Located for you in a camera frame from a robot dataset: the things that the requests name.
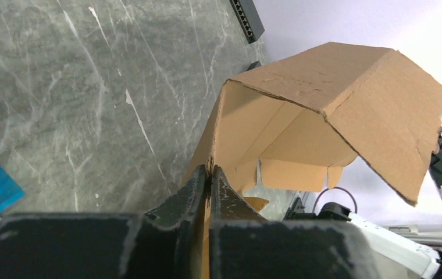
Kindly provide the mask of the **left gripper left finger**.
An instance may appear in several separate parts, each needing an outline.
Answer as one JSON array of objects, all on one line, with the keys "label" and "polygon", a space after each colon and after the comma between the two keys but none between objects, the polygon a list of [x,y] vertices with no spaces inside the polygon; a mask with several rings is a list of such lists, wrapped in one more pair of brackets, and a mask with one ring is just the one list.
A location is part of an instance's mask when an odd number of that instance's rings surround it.
[{"label": "left gripper left finger", "polygon": [[0,278],[193,278],[206,167],[144,214],[13,214],[0,222]]}]

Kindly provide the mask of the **brown cardboard box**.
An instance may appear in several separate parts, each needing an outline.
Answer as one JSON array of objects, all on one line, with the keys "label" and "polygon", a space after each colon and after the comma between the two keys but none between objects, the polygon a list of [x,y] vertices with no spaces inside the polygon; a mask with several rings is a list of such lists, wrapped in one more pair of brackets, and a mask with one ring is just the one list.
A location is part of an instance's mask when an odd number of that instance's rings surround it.
[{"label": "brown cardboard box", "polygon": [[229,78],[191,167],[222,167],[236,191],[333,188],[362,158],[414,204],[440,127],[442,86],[402,53],[328,42]]}]

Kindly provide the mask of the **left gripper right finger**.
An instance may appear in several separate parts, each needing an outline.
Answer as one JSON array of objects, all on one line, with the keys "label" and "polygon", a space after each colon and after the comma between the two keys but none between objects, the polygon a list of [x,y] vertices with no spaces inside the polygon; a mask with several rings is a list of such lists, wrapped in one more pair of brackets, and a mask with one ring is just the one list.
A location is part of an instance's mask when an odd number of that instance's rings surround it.
[{"label": "left gripper right finger", "polygon": [[378,278],[364,235],[334,220],[269,221],[211,174],[211,278]]}]

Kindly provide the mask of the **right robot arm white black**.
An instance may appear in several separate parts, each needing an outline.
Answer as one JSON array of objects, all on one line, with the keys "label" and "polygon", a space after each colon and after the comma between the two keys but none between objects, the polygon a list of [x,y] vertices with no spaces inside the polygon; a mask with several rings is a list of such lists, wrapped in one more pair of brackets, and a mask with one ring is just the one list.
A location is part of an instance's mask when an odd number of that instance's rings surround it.
[{"label": "right robot arm white black", "polygon": [[[442,201],[442,133],[440,151],[432,155],[429,173]],[[442,231],[424,232],[416,225],[381,227],[358,214],[357,209],[328,202],[319,212],[306,210],[309,193],[295,194],[284,220],[339,220],[364,234],[372,251],[382,259],[403,267],[419,278],[442,278]]]}]

